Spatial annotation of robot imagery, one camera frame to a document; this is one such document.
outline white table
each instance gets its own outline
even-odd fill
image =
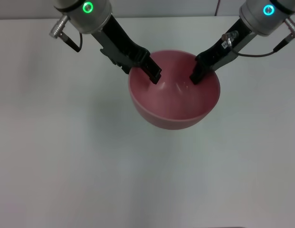
[[[119,22],[150,51],[197,55],[237,19]],[[216,108],[166,131],[139,116],[92,36],[77,54],[48,36],[54,23],[0,20],[0,228],[295,227],[295,41],[218,70]]]

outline red bowl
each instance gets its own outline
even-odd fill
[[[140,115],[151,124],[179,130],[195,125],[217,104],[220,83],[210,72],[194,85],[190,75],[196,65],[195,56],[183,51],[165,50],[151,54],[162,69],[162,77],[154,85],[140,68],[129,74],[129,91]]]

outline bowl rim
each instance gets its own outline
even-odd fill
[[[189,53],[189,52],[186,52],[186,51],[180,51],[180,50],[172,50],[172,49],[166,49],[166,50],[154,51],[154,52],[152,52],[151,54],[155,54],[155,53],[159,53],[159,52],[163,52],[163,51],[182,52],[182,53],[189,54],[189,55],[191,55],[191,56],[196,57],[196,56],[193,55],[192,53]],[[141,109],[143,109],[145,112],[147,112],[149,115],[151,115],[151,116],[153,116],[153,117],[156,117],[156,118],[161,119],[161,120],[169,121],[169,122],[178,122],[178,123],[180,123],[180,122],[191,122],[191,121],[195,121],[195,120],[200,119],[201,116],[203,116],[203,115],[207,115],[207,114],[210,113],[210,111],[212,111],[212,109],[213,109],[213,108],[211,108],[211,109],[207,110],[205,113],[203,113],[203,114],[201,114],[201,115],[199,115],[199,116],[197,116],[197,117],[194,117],[194,118],[191,118],[191,119],[183,119],[183,120],[169,119],[169,118],[161,117],[161,116],[159,116],[159,115],[157,115],[157,114],[154,114],[154,113],[152,113],[151,111],[149,111],[148,109],[146,109],[143,105],[141,105],[141,104],[138,102],[138,100],[135,98],[135,96],[133,95],[133,92],[132,92],[132,90],[131,90],[131,86],[130,86],[130,79],[131,79],[131,73],[132,73],[132,71],[133,71],[133,68],[132,68],[131,71],[129,72],[129,76],[128,76],[128,90],[129,90],[129,93],[130,93],[130,95],[131,95],[131,98],[132,98],[132,100],[133,100],[133,101],[134,101],[134,102],[135,102],[135,103],[136,103]],[[221,90],[220,90],[220,81],[219,81],[218,76],[217,76],[217,74],[215,73],[215,71],[213,71],[212,73],[214,73],[215,76],[217,77],[218,84],[219,84],[219,95],[218,95],[218,98],[217,98],[217,100],[216,100],[216,102],[215,102],[215,106],[216,106],[216,104],[217,104],[218,101],[219,101],[220,93],[221,93]]]

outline black cable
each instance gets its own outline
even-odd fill
[[[221,3],[221,0],[218,0],[216,11],[215,11],[215,16],[217,16],[217,14],[218,14],[220,3]]]
[[[264,54],[264,55],[246,55],[246,54],[241,54],[241,53],[235,51],[233,48],[231,48],[231,51],[234,54],[238,55],[238,56],[243,56],[243,57],[256,57],[256,58],[259,58],[259,57],[267,57],[267,56],[270,56],[270,55],[272,55],[272,54],[275,53],[274,51],[272,51],[272,52],[267,53],[267,54]]]
[[[83,45],[83,35],[80,33],[80,50],[82,50],[82,45]]]
[[[282,48],[284,48],[286,45],[288,45],[292,40],[294,39],[293,34],[289,34],[286,38],[284,38],[274,49],[272,52],[264,54],[264,55],[246,55],[246,54],[241,54],[233,49],[233,47],[230,47],[231,52],[238,56],[243,56],[243,57],[267,57],[272,54],[275,54],[276,52],[280,51]]]
[[[70,46],[74,51],[80,52],[83,45],[83,36],[82,33],[80,33],[80,46],[78,47],[73,40],[67,36],[64,32],[62,32],[62,35],[60,37],[68,46]]]

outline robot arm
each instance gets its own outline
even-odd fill
[[[161,78],[161,69],[150,58],[150,52],[135,44],[112,15],[109,0],[54,0],[55,8],[63,16],[50,32],[53,38],[60,37],[79,52],[82,34],[91,34],[102,46],[101,52],[113,64],[129,73],[132,67],[141,68],[156,84]],[[64,32],[65,24],[71,24],[80,32],[81,45],[78,47]]]
[[[279,51],[295,38],[295,23],[290,19],[294,13],[295,0],[247,0],[240,8],[240,19],[213,47],[196,57],[197,64],[190,76],[192,82],[199,83],[209,71],[216,71],[238,56],[264,57]],[[291,34],[273,52],[260,56],[238,53],[254,37],[269,36],[283,22]]]

